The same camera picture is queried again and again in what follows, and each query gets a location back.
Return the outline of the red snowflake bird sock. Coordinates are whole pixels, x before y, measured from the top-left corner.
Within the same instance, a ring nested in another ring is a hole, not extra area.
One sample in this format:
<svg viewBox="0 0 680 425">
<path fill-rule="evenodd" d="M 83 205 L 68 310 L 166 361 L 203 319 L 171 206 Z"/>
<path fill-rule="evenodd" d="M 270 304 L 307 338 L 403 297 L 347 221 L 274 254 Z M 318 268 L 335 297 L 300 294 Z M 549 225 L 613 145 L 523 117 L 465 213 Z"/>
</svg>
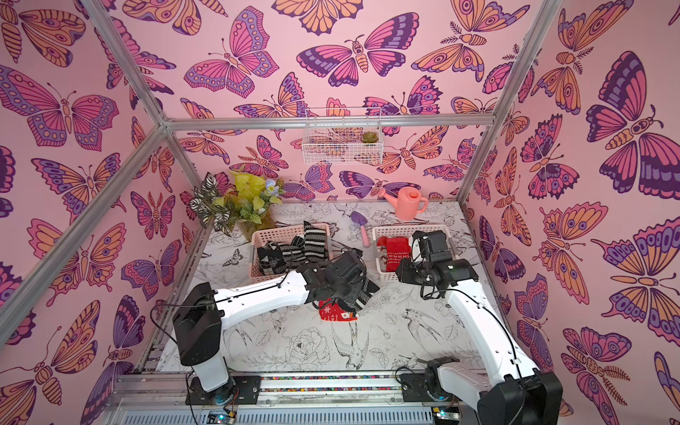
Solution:
<svg viewBox="0 0 680 425">
<path fill-rule="evenodd" d="M 318 310 L 320 319 L 324 322 L 354 322 L 356 313 L 343 309 L 331 300 L 321 301 Z"/>
</svg>

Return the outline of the red patterned sock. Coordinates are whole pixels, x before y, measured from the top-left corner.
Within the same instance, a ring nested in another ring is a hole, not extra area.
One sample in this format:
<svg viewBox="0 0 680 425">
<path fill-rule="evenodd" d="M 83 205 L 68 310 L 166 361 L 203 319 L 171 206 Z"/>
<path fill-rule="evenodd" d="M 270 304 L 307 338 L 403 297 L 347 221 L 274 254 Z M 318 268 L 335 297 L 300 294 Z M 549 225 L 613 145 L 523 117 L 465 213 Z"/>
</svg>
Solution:
<svg viewBox="0 0 680 425">
<path fill-rule="evenodd" d="M 376 243 L 382 271 L 395 272 L 403 259 L 412 258 L 412 248 L 406 237 L 379 237 Z"/>
</svg>

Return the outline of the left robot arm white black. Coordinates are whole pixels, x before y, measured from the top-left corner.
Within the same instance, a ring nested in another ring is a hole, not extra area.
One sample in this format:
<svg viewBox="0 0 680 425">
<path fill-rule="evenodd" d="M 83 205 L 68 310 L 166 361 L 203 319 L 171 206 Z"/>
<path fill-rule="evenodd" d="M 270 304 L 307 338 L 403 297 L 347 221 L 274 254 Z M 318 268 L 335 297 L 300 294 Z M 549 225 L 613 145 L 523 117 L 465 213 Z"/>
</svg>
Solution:
<svg viewBox="0 0 680 425">
<path fill-rule="evenodd" d="M 358 313 L 379 291 L 361 256 L 350 250 L 334 260 L 307 262 L 283 276 L 231 290 L 200 283 L 177 306 L 175 344 L 182 366 L 200 384 L 196 397 L 224 405 L 237 398 L 237 384 L 222 352 L 223 331 L 262 313 L 289 306 L 339 305 Z"/>
</svg>

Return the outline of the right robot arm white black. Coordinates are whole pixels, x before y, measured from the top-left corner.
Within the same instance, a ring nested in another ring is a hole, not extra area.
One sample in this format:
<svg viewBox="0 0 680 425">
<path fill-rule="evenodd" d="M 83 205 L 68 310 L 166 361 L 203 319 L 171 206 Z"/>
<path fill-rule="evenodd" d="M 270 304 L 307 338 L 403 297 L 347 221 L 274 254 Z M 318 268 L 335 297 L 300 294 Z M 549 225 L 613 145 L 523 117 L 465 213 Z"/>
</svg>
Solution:
<svg viewBox="0 0 680 425">
<path fill-rule="evenodd" d="M 418 247 L 416 254 L 401 260 L 398 280 L 420 287 L 423 299 L 443 298 L 469 333 L 485 366 L 484 375 L 479 375 L 458 361 L 430 361 L 435 390 L 471 407 L 481 424 L 557 423 L 561 382 L 516 343 L 493 311 L 474 267 L 454 258 L 441 230 L 417 230 L 412 239 Z"/>
</svg>

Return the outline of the black grey striped sock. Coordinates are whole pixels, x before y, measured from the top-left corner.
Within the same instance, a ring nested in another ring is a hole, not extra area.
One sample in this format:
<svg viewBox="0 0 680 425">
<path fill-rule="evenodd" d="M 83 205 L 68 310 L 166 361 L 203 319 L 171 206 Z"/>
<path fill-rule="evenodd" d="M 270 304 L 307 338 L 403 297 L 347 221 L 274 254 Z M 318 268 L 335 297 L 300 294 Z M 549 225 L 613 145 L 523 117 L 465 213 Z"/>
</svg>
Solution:
<svg viewBox="0 0 680 425">
<path fill-rule="evenodd" d="M 366 278 L 361 286 L 359 287 L 359 292 L 356 297 L 354 306 L 357 311 L 362 310 L 368 304 L 368 301 L 379 292 L 380 287 L 375 284 L 371 279 Z"/>
<path fill-rule="evenodd" d="M 295 236 L 290 243 L 280 246 L 284 265 L 288 269 L 295 269 L 310 261 L 306 255 L 305 247 L 305 239 L 301 236 Z"/>
</svg>

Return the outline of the black white striped sock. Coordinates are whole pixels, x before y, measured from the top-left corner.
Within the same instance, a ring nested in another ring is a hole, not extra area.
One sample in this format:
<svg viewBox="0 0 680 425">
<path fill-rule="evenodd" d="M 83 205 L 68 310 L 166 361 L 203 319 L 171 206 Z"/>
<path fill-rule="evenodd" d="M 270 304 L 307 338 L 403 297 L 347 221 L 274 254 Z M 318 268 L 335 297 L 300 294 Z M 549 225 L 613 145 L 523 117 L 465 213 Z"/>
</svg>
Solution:
<svg viewBox="0 0 680 425">
<path fill-rule="evenodd" d="M 308 221 L 304 222 L 304 255 L 309 262 L 323 262 L 329 259 L 327 250 L 326 232 L 313 226 Z"/>
</svg>

